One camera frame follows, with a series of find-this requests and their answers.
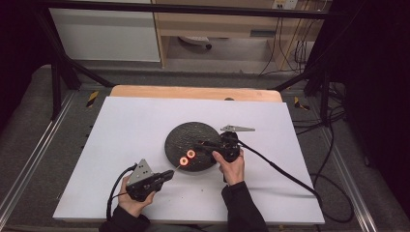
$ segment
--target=red light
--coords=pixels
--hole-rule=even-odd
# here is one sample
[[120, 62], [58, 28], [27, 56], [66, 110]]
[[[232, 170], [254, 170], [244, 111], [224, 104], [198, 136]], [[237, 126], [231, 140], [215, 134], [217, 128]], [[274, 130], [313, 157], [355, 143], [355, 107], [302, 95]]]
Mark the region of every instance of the red light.
[[196, 153], [195, 153], [194, 150], [189, 150], [189, 151], [187, 151], [187, 157], [188, 157], [189, 159], [194, 158], [195, 155], [196, 155]]
[[182, 157], [182, 158], [180, 158], [180, 164], [181, 164], [181, 166], [186, 166], [187, 164], [188, 164], [188, 158], [186, 158], [186, 157]]

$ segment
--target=floor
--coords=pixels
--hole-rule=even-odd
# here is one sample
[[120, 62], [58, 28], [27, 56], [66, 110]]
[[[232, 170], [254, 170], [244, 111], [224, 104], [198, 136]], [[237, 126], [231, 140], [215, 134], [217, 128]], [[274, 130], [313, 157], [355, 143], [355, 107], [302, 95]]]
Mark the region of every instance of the floor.
[[[210, 39], [213, 47], [206, 49], [186, 44], [178, 38], [172, 38], [169, 48], [168, 63], [165, 68], [158, 66], [135, 64], [127, 67], [113, 66], [94, 67], [96, 73], [113, 82], [141, 85], [177, 85], [177, 86], [210, 86], [231, 88], [272, 88], [296, 75], [297, 63], [289, 60], [295, 71], [276, 72], [276, 66], [270, 59], [270, 51], [266, 42], [261, 40]], [[0, 134], [0, 167], [2, 169], [0, 198], [9, 200], [0, 207], [0, 221], [6, 223], [4, 231], [64, 231], [75, 228], [75, 231], [96, 231], [97, 223], [65, 223], [52, 219], [58, 196], [70, 179], [71, 172], [81, 154], [81, 146], [86, 143], [103, 98], [109, 89], [82, 76], [84, 82], [80, 91], [69, 91], [73, 101], [68, 108], [65, 119], [58, 125], [58, 130], [44, 151], [40, 151], [41, 159], [33, 160], [32, 153], [47, 127], [50, 125], [51, 91], [47, 68], [41, 69], [33, 76], [33, 82], [20, 107], [15, 111], [9, 125]], [[316, 97], [306, 98], [303, 88], [306, 82], [301, 81], [290, 89], [283, 91], [282, 97], [288, 103], [289, 112], [295, 126], [312, 125], [317, 118], [314, 108]], [[85, 107], [90, 94], [100, 91], [93, 107]], [[295, 106], [295, 97], [299, 105]], [[337, 107], [337, 100], [331, 101], [330, 108]], [[339, 120], [334, 123], [334, 153], [339, 153], [354, 179], [361, 195], [365, 210], [374, 223], [374, 228], [366, 228], [361, 223], [363, 209], [357, 209], [356, 216], [347, 223], [338, 223], [326, 219], [321, 225], [322, 231], [410, 231], [410, 222], [392, 197], [389, 189], [377, 170], [365, 166], [354, 134], [349, 129], [348, 121]], [[326, 157], [330, 143], [329, 129], [318, 128], [298, 135], [307, 169], [316, 172]], [[20, 170], [28, 162], [32, 168], [26, 178], [19, 177]], [[337, 169], [337, 159], [331, 158], [323, 170], [323, 174], [343, 186], [343, 177]], [[15, 180], [30, 179], [23, 186], [16, 187]], [[335, 218], [346, 218], [349, 213], [347, 201], [332, 185], [318, 181], [317, 190], [321, 193], [324, 210]], [[19, 192], [13, 204], [10, 199]], [[4, 214], [7, 208], [12, 213]], [[206, 227], [205, 231], [222, 231], [224, 227]], [[271, 226], [271, 231], [314, 231], [314, 226]]]

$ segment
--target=metal frame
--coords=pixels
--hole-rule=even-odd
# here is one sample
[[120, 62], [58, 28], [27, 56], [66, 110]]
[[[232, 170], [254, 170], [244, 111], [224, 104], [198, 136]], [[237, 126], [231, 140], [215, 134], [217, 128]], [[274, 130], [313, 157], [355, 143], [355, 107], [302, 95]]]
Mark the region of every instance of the metal frame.
[[[115, 84], [106, 81], [102, 77], [82, 67], [72, 60], [64, 51], [56, 32], [51, 29], [49, 23], [44, 19], [44, 9], [76, 9], [92, 11], [118, 11], [118, 12], [150, 12], [150, 13], [174, 13], [174, 14], [198, 14], [198, 15], [241, 15], [241, 16], [261, 16], [261, 17], [291, 17], [291, 18], [313, 18], [313, 19], [339, 19], [346, 18], [348, 14], [332, 12], [304, 12], [268, 10], [253, 8], [232, 8], [232, 7], [211, 7], [211, 6], [191, 6], [191, 5], [167, 5], [167, 4], [141, 4], [141, 3], [113, 3], [113, 2], [91, 2], [91, 1], [65, 1], [65, 0], [37, 0], [31, 3], [32, 11], [36, 20], [41, 25], [47, 38], [50, 41], [54, 54], [55, 68], [53, 80], [57, 83], [57, 78], [63, 77], [69, 89], [78, 89], [80, 82], [73, 69], [84, 73], [88, 77], [96, 80], [105, 87], [113, 87]], [[57, 90], [58, 84], [53, 85], [54, 105], [53, 117], [58, 114], [61, 106], [60, 92]]]

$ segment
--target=white board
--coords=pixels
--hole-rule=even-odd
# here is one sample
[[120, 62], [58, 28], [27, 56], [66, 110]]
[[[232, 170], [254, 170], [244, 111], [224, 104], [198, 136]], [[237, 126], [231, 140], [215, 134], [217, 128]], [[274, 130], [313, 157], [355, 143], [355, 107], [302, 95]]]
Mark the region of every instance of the white board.
[[[201, 122], [218, 132], [226, 125], [254, 128], [238, 132], [239, 139], [312, 186], [285, 103], [108, 97], [53, 217], [105, 219], [112, 186], [129, 166], [146, 159], [154, 172], [175, 168], [164, 142], [186, 122]], [[268, 224], [324, 223], [310, 192], [246, 149], [245, 162], [250, 194]], [[218, 165], [195, 173], [177, 171], [143, 214], [152, 222], [225, 222], [224, 186]]]
[[[91, 1], [151, 3], [150, 0]], [[152, 13], [72, 9], [50, 9], [50, 13], [65, 51], [74, 60], [160, 61]]]

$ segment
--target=jacket sleeve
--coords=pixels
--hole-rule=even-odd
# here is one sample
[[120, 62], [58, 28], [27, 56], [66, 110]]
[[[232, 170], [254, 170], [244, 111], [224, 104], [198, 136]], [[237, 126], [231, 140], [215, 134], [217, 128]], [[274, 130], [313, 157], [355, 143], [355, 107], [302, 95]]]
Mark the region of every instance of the jacket sleeve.
[[133, 217], [123, 208], [117, 206], [111, 220], [100, 226], [100, 232], [142, 232], [150, 225], [150, 220], [143, 215]]
[[226, 186], [222, 190], [228, 210], [229, 231], [268, 231], [265, 219], [252, 201], [245, 182]]

